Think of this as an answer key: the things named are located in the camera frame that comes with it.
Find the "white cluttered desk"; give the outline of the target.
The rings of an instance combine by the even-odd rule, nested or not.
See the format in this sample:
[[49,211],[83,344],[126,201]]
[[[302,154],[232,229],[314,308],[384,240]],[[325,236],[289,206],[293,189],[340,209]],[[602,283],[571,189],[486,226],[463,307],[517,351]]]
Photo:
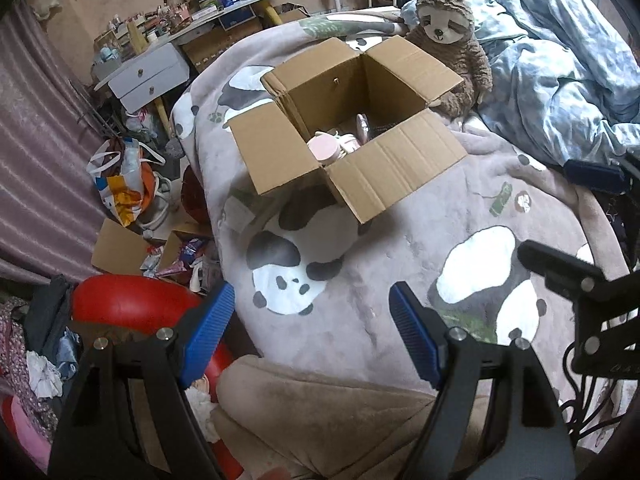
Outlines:
[[270,0],[240,0],[233,3],[232,6],[228,6],[228,8],[224,8],[222,10],[198,11],[196,19],[188,26],[174,34],[161,36],[159,40],[152,42],[144,52],[130,58],[127,62],[120,64],[114,72],[111,72],[105,78],[101,79],[93,87],[93,90],[101,90],[114,78],[118,77],[124,70],[128,70],[128,68],[134,66],[136,63],[141,63],[142,58],[150,55],[154,50],[162,48],[165,44],[172,44],[174,47],[182,47],[196,38],[208,34],[216,25],[219,25],[223,30],[228,32],[228,30],[235,28],[236,26],[253,21],[254,18],[261,16],[265,9],[271,7],[272,4]]

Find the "pink round lidded tin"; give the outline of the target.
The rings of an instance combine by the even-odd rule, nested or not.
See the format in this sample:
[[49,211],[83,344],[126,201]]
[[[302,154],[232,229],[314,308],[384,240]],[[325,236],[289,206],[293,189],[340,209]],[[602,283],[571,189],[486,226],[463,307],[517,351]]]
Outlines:
[[365,114],[356,115],[356,138],[358,142],[363,145],[371,139],[371,129],[368,118]]

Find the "blue patterned duvet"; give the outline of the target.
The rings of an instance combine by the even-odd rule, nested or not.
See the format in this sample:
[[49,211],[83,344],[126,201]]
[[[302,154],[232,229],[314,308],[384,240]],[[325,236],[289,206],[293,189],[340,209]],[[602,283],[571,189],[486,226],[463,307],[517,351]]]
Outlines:
[[639,66],[591,0],[465,0],[492,71],[485,125],[546,165],[639,147]]

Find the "colourful shopping bag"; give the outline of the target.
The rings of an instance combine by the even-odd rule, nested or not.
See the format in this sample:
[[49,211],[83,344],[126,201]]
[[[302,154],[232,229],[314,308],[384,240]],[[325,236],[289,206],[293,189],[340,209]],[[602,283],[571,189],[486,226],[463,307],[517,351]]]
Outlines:
[[128,228],[151,205],[156,191],[152,165],[166,159],[130,136],[112,136],[90,157],[86,171],[105,208]]

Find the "red round stool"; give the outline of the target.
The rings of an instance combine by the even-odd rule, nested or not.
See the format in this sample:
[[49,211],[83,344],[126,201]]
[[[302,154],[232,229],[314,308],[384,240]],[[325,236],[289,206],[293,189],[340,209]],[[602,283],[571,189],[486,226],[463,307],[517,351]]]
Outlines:
[[[208,294],[200,297],[180,285],[142,276],[105,274],[89,278],[76,288],[73,319],[86,324],[134,330],[141,334],[143,340],[162,327],[177,324],[187,310],[198,306]],[[97,336],[89,342],[87,351],[101,337],[111,341],[107,336]],[[231,362],[229,351],[220,342],[202,377],[214,382]],[[145,453],[152,465],[165,469],[167,463],[152,426],[142,382],[134,379],[130,385]],[[240,478],[242,468],[228,448],[222,443],[207,443],[224,472],[221,479]]]

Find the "grey two-drawer cabinet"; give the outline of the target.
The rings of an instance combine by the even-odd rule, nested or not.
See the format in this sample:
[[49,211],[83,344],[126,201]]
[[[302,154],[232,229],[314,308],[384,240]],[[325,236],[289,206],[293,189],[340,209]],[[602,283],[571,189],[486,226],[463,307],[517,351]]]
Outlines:
[[136,112],[189,80],[190,67],[173,44],[164,44],[127,62],[108,81],[128,113]]

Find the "pink strawberry cup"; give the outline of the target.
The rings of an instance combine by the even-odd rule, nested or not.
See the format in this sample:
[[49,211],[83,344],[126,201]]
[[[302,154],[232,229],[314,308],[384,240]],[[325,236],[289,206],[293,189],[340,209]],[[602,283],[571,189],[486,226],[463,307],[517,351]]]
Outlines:
[[307,148],[321,166],[328,166],[344,156],[338,137],[327,132],[317,131],[307,141]]

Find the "brown cardboard box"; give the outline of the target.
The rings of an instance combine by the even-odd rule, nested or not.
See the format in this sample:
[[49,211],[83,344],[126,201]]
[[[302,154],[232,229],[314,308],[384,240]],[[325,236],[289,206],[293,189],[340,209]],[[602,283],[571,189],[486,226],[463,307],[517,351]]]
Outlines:
[[[404,38],[364,52],[331,38],[260,81],[270,101],[227,122],[258,194],[313,174],[364,223],[465,158],[428,108],[461,77]],[[317,131],[355,135],[357,114],[368,118],[370,141],[321,166],[307,141]]]

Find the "loose cardboard piece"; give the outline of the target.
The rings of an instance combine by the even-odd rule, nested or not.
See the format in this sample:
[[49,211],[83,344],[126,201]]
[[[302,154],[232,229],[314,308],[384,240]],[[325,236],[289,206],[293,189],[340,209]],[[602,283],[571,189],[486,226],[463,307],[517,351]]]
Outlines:
[[142,236],[105,219],[93,247],[91,264],[104,273],[141,275],[149,247]]

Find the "brown sloth plush toy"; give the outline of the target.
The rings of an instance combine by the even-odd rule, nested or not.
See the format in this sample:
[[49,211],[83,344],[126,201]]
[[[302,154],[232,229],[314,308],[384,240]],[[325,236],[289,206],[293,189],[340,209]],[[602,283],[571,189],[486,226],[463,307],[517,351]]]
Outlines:
[[465,0],[416,0],[416,17],[418,24],[406,39],[461,77],[432,107],[462,118],[492,90],[491,67],[475,37],[471,7]]

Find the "purple curtain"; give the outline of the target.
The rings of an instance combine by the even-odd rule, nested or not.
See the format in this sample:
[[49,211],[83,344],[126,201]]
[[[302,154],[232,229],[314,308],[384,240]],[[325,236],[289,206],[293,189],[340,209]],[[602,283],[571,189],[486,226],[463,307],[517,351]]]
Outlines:
[[1,275],[43,284],[93,275],[106,216],[86,165],[103,141],[26,0],[1,18]]

